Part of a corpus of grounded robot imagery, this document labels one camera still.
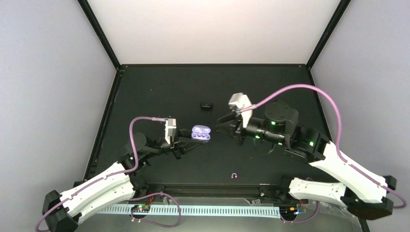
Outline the lilac earbud charging case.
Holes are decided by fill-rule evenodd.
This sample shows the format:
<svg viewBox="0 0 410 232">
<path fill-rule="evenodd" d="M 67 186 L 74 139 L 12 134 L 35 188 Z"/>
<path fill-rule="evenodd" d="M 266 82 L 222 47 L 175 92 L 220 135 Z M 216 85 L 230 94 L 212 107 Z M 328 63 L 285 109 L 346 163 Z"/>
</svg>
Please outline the lilac earbud charging case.
<svg viewBox="0 0 410 232">
<path fill-rule="evenodd" d="M 209 142 L 211 139 L 211 128 L 204 125 L 195 125 L 191 129 L 191 139 Z"/>
</svg>

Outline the black earbud charging case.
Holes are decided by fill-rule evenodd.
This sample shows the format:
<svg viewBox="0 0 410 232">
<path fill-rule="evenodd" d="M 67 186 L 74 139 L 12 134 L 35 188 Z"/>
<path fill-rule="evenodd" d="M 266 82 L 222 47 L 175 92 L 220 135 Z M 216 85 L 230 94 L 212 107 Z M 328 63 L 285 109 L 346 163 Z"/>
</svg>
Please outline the black earbud charging case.
<svg viewBox="0 0 410 232">
<path fill-rule="evenodd" d="M 214 107 L 214 104 L 211 102 L 200 102 L 200 108 L 204 111 L 211 111 Z"/>
</svg>

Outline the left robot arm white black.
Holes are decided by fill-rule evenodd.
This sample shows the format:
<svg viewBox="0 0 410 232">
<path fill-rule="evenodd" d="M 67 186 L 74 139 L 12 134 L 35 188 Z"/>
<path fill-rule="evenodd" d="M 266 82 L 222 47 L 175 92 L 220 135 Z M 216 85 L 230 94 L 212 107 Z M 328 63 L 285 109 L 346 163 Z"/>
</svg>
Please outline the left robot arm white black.
<svg viewBox="0 0 410 232">
<path fill-rule="evenodd" d="M 178 130 L 168 143 L 165 137 L 155 140 L 143 133 L 133 135 L 137 155 L 126 153 L 100 174 L 70 190 L 46 194 L 40 222 L 48 232 L 74 232 L 78 226 L 97 212 L 122 201 L 140 198 L 148 193 L 148 184 L 141 175 L 148 160 L 161 155 L 180 159 L 203 146 L 204 141 L 191 137 L 189 130 Z"/>
</svg>

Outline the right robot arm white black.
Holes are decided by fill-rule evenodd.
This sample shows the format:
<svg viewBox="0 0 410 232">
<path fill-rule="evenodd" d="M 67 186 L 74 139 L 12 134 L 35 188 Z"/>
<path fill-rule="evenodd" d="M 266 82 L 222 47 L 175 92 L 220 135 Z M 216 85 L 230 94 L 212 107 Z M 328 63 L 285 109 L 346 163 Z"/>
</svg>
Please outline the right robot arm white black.
<svg viewBox="0 0 410 232">
<path fill-rule="evenodd" d="M 336 181 L 325 183 L 299 177 L 282 178 L 275 189 L 283 202 L 309 199 L 331 203 L 366 220 L 390 216 L 394 203 L 387 198 L 387 188 L 395 189 L 396 179 L 363 170 L 350 158 L 341 159 L 336 145 L 317 130 L 298 123 L 299 113 L 283 101 L 269 102 L 264 118 L 229 113 L 218 120 L 215 129 L 231 137 L 238 145 L 246 138 L 279 146 L 283 153 L 320 169 Z"/>
</svg>

